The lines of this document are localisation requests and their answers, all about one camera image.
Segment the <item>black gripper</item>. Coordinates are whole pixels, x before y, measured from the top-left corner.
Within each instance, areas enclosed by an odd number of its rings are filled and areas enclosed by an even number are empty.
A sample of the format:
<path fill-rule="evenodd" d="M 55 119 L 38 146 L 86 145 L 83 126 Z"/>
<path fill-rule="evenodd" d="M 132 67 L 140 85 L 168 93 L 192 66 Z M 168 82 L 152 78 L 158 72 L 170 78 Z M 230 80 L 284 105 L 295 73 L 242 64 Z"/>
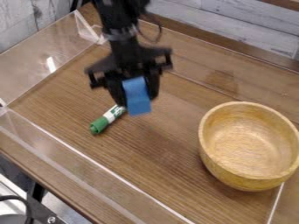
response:
<path fill-rule="evenodd" d="M 174 67 L 167 47 L 140 45 L 136 37 L 126 41 L 111 41 L 111 54 L 84 70 L 91 88 L 107 88 L 116 104 L 127 105 L 123 79 L 144 75 L 150 100 L 159 95 L 160 75 Z"/>

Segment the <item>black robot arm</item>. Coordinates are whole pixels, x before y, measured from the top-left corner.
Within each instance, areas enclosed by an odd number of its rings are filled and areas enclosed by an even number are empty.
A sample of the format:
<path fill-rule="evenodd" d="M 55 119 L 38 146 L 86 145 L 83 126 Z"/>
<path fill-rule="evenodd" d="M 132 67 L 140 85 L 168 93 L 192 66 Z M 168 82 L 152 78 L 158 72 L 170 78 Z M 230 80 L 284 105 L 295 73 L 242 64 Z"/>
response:
<path fill-rule="evenodd" d="M 142 45 L 136 34 L 138 19 L 148 16 L 146 7 L 151 0 L 92 0 L 102 20 L 103 36 L 111 47 L 110 55 L 86 68 L 91 88 L 106 88 L 119 106 L 128 107 L 124 83 L 144 79 L 144 92 L 150 99 L 159 95 L 160 75 L 174 67 L 168 47 Z"/>

